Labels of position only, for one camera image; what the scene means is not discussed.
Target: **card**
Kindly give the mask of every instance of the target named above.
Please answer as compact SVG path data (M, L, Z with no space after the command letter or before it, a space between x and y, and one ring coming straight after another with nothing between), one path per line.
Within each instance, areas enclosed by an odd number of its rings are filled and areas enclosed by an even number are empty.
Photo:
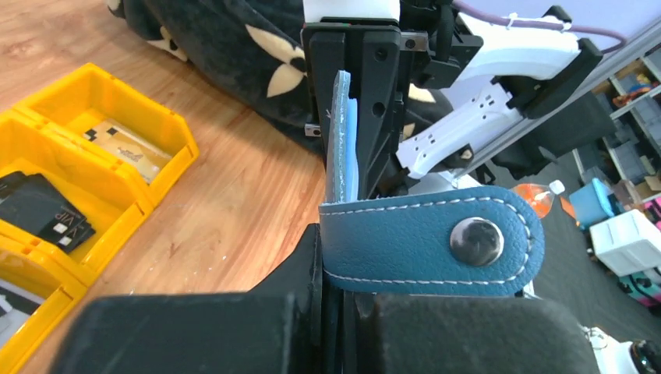
M0 203L5 201L16 189L25 182L27 176L21 171L14 171L0 178Z
M31 175L2 201L0 219L56 244L85 217L43 176Z
M169 154L113 119L94 126L85 132L85 137L127 164L131 164L147 183L151 183L171 160Z
M76 231L72 233L72 241L62 250L66 253L71 253L71 251L78 248L96 233L97 232L92 228L91 224L81 224L76 228Z
M48 230L44 228L45 235L52 235L58 237L57 242L53 242L58 245L61 249L66 247L71 238L71 231L76 230L76 228L87 221L87 218L80 213L75 206L73 206L43 175L35 174L27 177L31 182L39 185L42 188L43 193L48 197L54 200L61 201L65 209L55 216L55 219L58 221L55 226Z

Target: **orange object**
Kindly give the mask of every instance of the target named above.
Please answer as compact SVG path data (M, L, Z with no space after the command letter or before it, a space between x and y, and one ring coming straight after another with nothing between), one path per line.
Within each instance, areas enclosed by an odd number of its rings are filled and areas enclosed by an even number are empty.
M522 183L512 191L530 204L539 218L544 218L551 211L555 196L564 191L564 186L560 181L551 182L548 186Z
M560 205L562 206L562 210L564 210L565 213L569 214L569 217L572 217L576 219L576 212L574 212L574 206L571 205L570 202L567 201L564 197L560 197Z

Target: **white stitching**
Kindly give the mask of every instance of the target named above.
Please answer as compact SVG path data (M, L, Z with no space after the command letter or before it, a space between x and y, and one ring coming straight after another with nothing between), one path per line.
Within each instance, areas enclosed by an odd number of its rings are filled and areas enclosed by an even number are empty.
M323 269L323 271L328 274L329 276L337 279L341 279L343 281L353 281L353 282L361 282L361 283L380 283L380 284L477 284L477 285L482 285L482 286L488 286L490 284L505 284L506 282L511 282L517 279L525 270L525 266L528 264L528 260L530 259L530 252L532 252L532 233L530 231L530 227L528 226L528 222L525 220L525 218L519 213L519 211L516 209L515 206L505 202L502 199L496 199L493 197L471 197L468 199L454 199L454 200L445 200L445 201L437 201L435 203L420 203L420 204L411 204L411 205L402 205L402 206L386 206L383 208L370 208L370 209L359 209L359 210L347 210L345 212L333 212L333 213L320 213L320 216L336 216L336 215L341 215L341 214L355 214L355 213L368 213L368 212L384 212L388 210L400 210L400 209L409 209L409 208L420 208L420 207L425 207L425 206L437 206L437 205L444 205L444 204L456 204L456 203L470 203L472 201L494 201L499 204L503 204L506 207L510 208L518 217L519 220L523 223L523 227L525 229L525 236L528 240L528 250L525 251L524 258L523 258L523 264L517 270L514 275L512 275L509 278L506 278L504 280L399 280L399 279L394 279L394 280L386 280L386 279L366 279L366 278L354 278L354 277L344 277L341 275L333 274L330 271L326 270L326 268Z

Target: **white box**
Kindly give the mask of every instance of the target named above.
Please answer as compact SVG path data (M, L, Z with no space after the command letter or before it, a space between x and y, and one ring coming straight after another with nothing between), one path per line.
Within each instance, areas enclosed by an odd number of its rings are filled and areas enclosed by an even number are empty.
M590 227L595 256L618 277L661 266L661 231L639 210Z

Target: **black card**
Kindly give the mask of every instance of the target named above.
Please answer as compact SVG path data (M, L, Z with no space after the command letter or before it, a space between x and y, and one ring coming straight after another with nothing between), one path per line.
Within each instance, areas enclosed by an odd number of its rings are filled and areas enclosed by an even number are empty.
M5 201L16 189L25 182L27 176L21 171L14 171L0 178L0 203Z
M57 244L85 217L42 175L31 175L0 203L0 219Z
M53 228L44 228L44 230L46 235L59 235L60 239L54 244L57 244L61 249L66 248L72 241L73 232L82 231L78 227L85 223L87 218L83 216L83 214L80 213L80 211L76 209L76 207L73 206L43 175L30 175L28 176L28 179L31 182L38 184L48 196L58 201L62 201L65 204L66 209L62 211L62 214L56 216L58 223Z
M71 234L72 241L62 250L66 253L71 253L74 249L78 248L79 245L86 242L97 232L92 228L92 225L89 222L83 222L78 225L76 230Z

